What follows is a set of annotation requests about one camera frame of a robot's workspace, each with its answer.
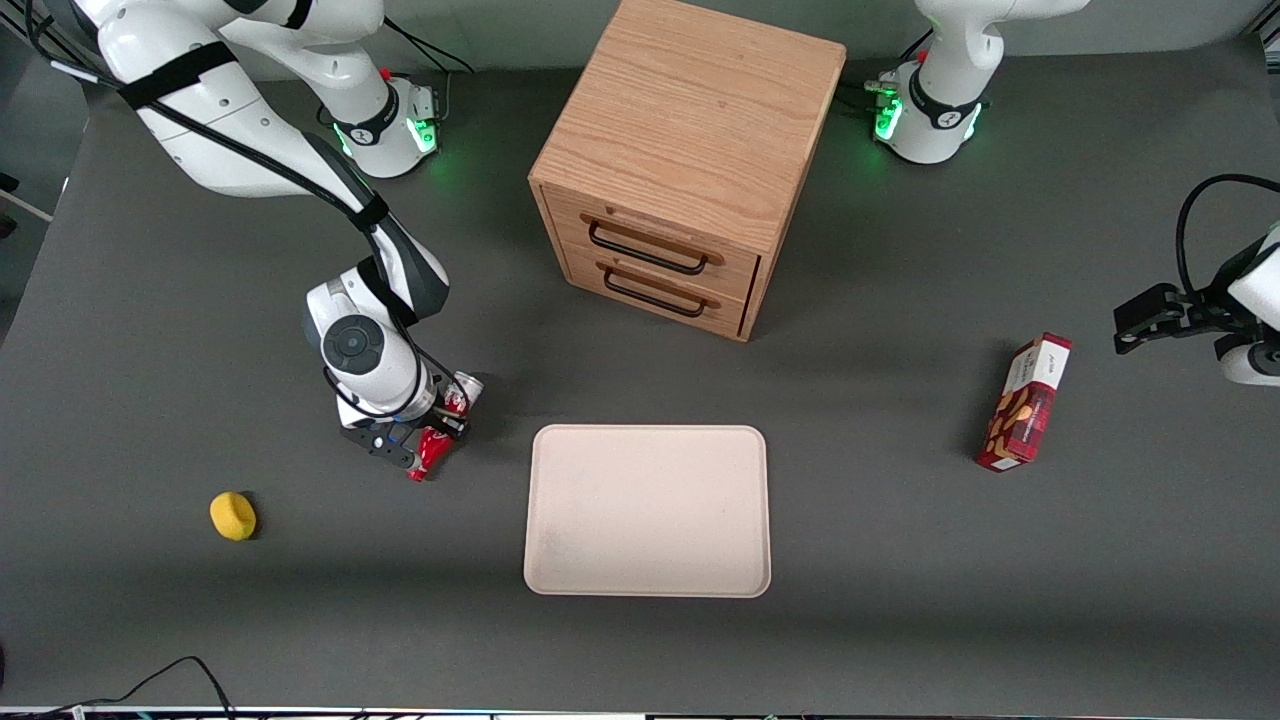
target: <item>black metal handle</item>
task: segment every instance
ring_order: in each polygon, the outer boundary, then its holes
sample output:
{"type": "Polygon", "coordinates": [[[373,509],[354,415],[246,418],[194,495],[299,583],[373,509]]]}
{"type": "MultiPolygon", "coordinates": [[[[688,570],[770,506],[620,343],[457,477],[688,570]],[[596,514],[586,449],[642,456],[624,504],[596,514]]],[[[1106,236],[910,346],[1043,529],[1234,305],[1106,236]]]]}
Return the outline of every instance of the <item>black metal handle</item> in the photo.
{"type": "Polygon", "coordinates": [[[673,270],[684,275],[700,274],[703,270],[707,269],[707,261],[710,260],[710,258],[703,255],[703,259],[699,260],[698,264],[694,266],[681,265],[680,263],[672,263],[666,258],[658,258],[657,255],[649,255],[648,252],[643,252],[640,250],[632,250],[625,245],[618,245],[617,242],[609,242],[608,240],[604,240],[603,237],[595,234],[595,231],[598,229],[600,229],[599,220],[591,220],[591,227],[586,228],[586,236],[591,238],[593,245],[603,247],[605,250],[612,250],[614,252],[621,252],[623,255],[627,255],[628,258],[635,258],[636,260],[644,260],[645,263],[650,263],[653,265],[658,265],[659,268],[673,270]]]}
{"type": "Polygon", "coordinates": [[[696,318],[696,316],[699,316],[699,315],[703,314],[703,310],[707,310],[707,301],[705,300],[700,300],[698,302],[698,310],[689,310],[687,307],[681,307],[680,305],[673,305],[671,302],[667,302],[666,300],[658,300],[657,297],[649,297],[648,295],[645,295],[643,292],[637,292],[637,291],[631,290],[628,287],[622,287],[622,286],[620,286],[617,283],[613,283],[613,282],[609,281],[609,278],[612,278],[612,277],[613,277],[613,268],[605,268],[604,269],[604,287],[612,290],[613,292],[617,292],[618,295],[626,295],[627,297],[639,300],[640,302],[648,302],[649,305],[653,305],[655,307],[662,307],[663,310],[666,310],[668,313],[675,313],[677,315],[684,315],[686,318],[696,318]]]}

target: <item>beige tray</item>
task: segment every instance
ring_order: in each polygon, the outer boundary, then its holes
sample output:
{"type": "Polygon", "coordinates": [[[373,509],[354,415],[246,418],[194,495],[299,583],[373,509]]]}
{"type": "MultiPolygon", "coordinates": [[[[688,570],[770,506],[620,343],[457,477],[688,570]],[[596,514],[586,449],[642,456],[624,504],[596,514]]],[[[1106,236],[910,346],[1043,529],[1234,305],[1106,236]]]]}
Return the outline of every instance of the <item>beige tray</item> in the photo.
{"type": "Polygon", "coordinates": [[[541,594],[756,597],[769,587],[764,437],[745,425],[548,425],[525,583],[541,594]]]}

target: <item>sponge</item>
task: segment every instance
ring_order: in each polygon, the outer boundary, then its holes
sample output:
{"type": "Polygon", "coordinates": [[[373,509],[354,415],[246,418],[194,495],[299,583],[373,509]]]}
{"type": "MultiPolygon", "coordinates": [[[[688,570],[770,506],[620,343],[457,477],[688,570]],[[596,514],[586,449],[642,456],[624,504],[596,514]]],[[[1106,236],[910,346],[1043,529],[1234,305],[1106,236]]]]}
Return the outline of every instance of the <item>sponge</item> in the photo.
{"type": "Polygon", "coordinates": [[[238,492],[224,492],[209,503],[209,516],[218,534],[229,541],[244,541],[257,528],[257,515],[248,498],[238,492]]]}

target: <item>wooden drawer cabinet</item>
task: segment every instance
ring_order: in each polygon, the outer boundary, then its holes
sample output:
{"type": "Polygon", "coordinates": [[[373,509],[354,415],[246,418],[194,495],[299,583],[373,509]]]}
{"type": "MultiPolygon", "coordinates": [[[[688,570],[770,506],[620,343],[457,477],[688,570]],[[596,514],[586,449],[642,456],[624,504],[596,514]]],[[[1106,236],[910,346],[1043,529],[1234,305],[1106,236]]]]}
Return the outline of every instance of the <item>wooden drawer cabinet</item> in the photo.
{"type": "Polygon", "coordinates": [[[622,0],[529,181],[575,286],[745,341],[841,45],[622,0]]]}

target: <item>gray table surface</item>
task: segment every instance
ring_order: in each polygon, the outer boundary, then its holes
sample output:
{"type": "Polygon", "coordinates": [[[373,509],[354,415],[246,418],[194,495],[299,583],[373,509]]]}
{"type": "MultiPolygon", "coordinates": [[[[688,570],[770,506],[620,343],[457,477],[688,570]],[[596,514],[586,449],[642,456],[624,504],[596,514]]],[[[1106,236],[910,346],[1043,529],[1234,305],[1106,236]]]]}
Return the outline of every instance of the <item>gray table surface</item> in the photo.
{"type": "MultiPolygon", "coordinates": [[[[298,328],[361,240],[312,199],[195,186],[93,101],[0,351],[0,700],[198,653],[246,706],[1280,714],[1280,393],[1224,380],[1208,338],[1110,338],[1175,279],[1187,191],[1280,168],[1256,40],[1011,59],[945,167],[835,113],[745,346],[562,281],[525,174],[575,76],[456,78],[443,154],[375,182],[453,278],[415,336],[489,383],[422,486],[338,437],[298,328]],[[1042,459],[988,473],[996,389],[1041,331],[1075,341],[1042,459]],[[530,592],[549,423],[758,427],[772,588],[530,592]],[[256,542],[212,532],[225,489],[255,495],[256,542]]],[[[305,88],[268,95],[311,124],[305,88]]],[[[1280,218],[1244,187],[1202,205],[1199,278],[1280,218]]],[[[137,700],[212,696],[189,673],[137,700]]]]}

